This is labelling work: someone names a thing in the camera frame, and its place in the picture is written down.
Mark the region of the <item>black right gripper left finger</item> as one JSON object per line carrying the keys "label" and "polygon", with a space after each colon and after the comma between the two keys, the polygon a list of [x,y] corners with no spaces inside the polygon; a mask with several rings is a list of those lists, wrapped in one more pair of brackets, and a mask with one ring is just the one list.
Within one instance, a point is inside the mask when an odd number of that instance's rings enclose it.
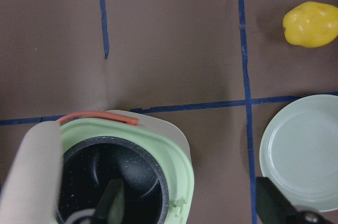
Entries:
{"label": "black right gripper left finger", "polygon": [[122,179],[112,179],[97,206],[73,213],[66,223],[122,223],[125,215],[125,189]]}

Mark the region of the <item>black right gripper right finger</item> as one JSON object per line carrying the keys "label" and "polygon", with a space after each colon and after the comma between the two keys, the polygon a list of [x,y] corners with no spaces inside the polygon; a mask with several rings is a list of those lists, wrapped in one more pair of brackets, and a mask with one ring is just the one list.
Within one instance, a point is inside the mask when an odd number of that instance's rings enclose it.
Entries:
{"label": "black right gripper right finger", "polygon": [[256,177],[256,212],[262,223],[332,223],[323,216],[335,210],[335,196],[309,189],[296,192],[263,176]]}

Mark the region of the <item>green plate near right arm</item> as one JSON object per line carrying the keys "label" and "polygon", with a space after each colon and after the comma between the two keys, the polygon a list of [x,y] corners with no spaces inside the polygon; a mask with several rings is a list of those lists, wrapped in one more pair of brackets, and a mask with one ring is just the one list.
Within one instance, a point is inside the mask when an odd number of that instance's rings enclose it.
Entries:
{"label": "green plate near right arm", "polygon": [[282,108],[263,133],[259,163],[291,204],[337,210],[337,96],[312,95]]}

